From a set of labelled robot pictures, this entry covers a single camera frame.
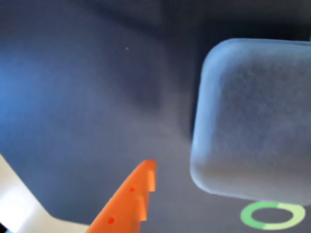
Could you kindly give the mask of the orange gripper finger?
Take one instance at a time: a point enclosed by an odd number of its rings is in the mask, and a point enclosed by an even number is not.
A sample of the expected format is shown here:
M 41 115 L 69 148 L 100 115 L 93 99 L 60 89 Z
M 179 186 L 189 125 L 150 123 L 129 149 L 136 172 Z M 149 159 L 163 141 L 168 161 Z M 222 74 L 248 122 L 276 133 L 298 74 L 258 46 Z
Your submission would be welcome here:
M 156 190 L 156 160 L 141 162 L 94 219 L 88 233 L 139 233 Z

